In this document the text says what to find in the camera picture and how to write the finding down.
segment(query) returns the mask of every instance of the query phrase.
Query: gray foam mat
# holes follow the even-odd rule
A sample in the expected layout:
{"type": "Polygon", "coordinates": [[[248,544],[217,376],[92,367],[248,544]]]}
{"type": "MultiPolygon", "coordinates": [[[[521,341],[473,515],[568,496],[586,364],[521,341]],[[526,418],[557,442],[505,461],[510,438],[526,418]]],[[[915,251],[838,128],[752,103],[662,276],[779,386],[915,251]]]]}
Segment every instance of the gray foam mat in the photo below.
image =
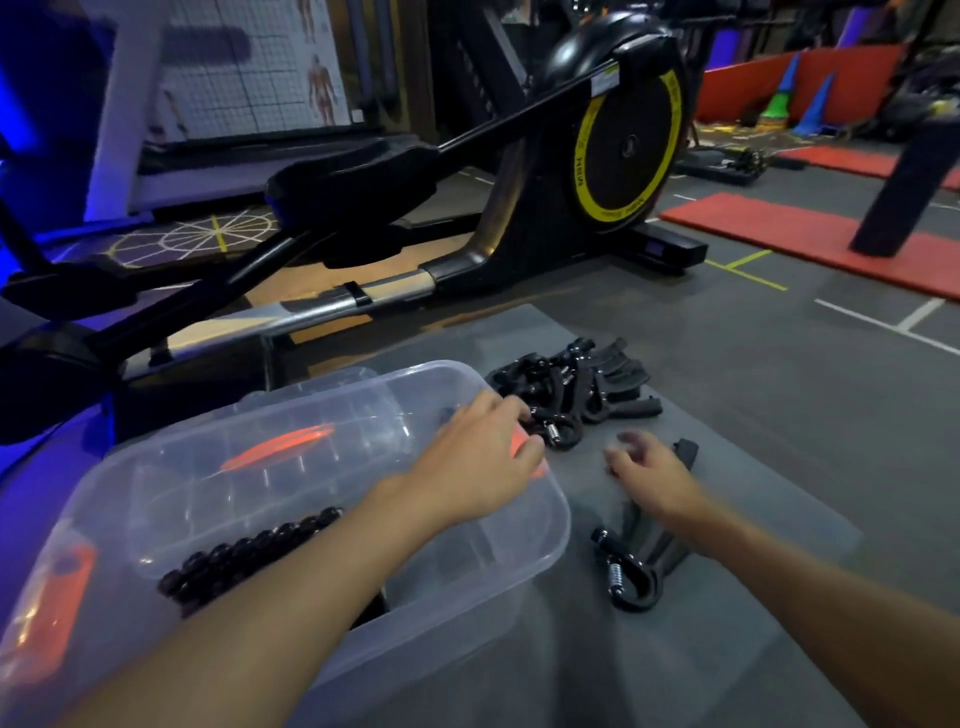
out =
{"type": "MultiPolygon", "coordinates": [[[[631,337],[629,331],[621,335],[631,337]]],[[[454,359],[482,375],[528,352],[552,354],[575,336],[531,305],[424,334],[363,365],[380,374],[454,359]]],[[[598,346],[610,342],[598,341],[598,346]]],[[[653,382],[657,372],[652,372],[653,382]]],[[[655,394],[647,389],[648,394],[655,394]]],[[[783,632],[718,564],[693,555],[666,581],[651,612],[613,609],[591,530],[619,529],[625,497],[604,472],[602,448],[642,426],[663,442],[700,445],[694,473],[744,515],[810,553],[839,562],[860,532],[669,400],[640,423],[589,426],[584,441],[548,460],[570,504],[564,557],[535,580],[516,625],[500,640],[410,685],[349,725],[689,726],[702,718],[783,632]]],[[[308,694],[294,723],[311,725],[333,692],[308,694]]]]}

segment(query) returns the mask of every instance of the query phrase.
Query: red mat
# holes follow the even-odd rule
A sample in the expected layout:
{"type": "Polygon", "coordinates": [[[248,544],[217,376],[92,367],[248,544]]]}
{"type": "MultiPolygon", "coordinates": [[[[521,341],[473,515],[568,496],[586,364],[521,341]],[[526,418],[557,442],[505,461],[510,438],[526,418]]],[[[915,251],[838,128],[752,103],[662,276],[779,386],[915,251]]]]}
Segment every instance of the red mat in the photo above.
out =
{"type": "Polygon", "coordinates": [[[659,212],[661,220],[960,301],[960,240],[914,232],[896,257],[848,250],[858,220],[720,192],[659,212]]]}
{"type": "MultiPolygon", "coordinates": [[[[890,155],[857,152],[843,147],[814,146],[780,152],[781,157],[803,159],[816,167],[852,172],[864,177],[880,177],[886,180],[894,171],[897,158],[890,155]]],[[[944,189],[960,191],[960,167],[954,167],[941,185],[944,189]]]]}

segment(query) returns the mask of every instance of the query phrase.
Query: left hand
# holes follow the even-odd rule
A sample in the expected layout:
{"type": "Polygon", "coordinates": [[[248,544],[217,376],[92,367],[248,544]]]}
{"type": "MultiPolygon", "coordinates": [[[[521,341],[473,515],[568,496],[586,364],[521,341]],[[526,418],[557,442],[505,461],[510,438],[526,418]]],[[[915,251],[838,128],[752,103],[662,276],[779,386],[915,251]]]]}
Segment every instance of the left hand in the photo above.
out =
{"type": "Polygon", "coordinates": [[[404,489],[436,508],[440,526],[483,518],[527,487],[543,460],[543,440],[529,438],[511,454],[516,422],[530,417],[516,397],[484,390],[437,433],[409,473],[404,489]]]}

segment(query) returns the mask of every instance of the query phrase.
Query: hand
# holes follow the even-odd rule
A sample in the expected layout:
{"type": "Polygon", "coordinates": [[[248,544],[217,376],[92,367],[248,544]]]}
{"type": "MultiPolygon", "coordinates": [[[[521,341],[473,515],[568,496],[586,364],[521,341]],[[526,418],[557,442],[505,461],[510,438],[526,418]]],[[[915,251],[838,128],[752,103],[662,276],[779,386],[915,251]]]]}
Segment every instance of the hand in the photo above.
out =
{"type": "Polygon", "coordinates": [[[409,473],[404,488],[416,490],[437,509],[441,528],[483,518],[527,487],[543,460],[543,440],[527,439],[514,455],[518,419],[530,417],[516,397],[503,400],[484,390],[461,407],[437,433],[409,473]]]}
{"type": "Polygon", "coordinates": [[[674,451],[649,432],[621,432],[617,438],[627,448],[607,448],[604,455],[623,490],[666,530],[696,544],[698,526],[719,512],[720,504],[674,451]]]}

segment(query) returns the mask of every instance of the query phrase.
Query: right hand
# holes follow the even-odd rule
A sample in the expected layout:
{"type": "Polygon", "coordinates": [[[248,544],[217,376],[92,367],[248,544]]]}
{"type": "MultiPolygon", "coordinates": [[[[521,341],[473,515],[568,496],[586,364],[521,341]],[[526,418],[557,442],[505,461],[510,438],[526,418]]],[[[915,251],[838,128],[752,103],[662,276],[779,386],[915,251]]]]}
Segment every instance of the right hand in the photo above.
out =
{"type": "Polygon", "coordinates": [[[674,451],[649,432],[621,432],[626,449],[607,448],[613,476],[630,499],[681,541],[694,545],[698,526],[720,505],[696,481],[674,451]]]}

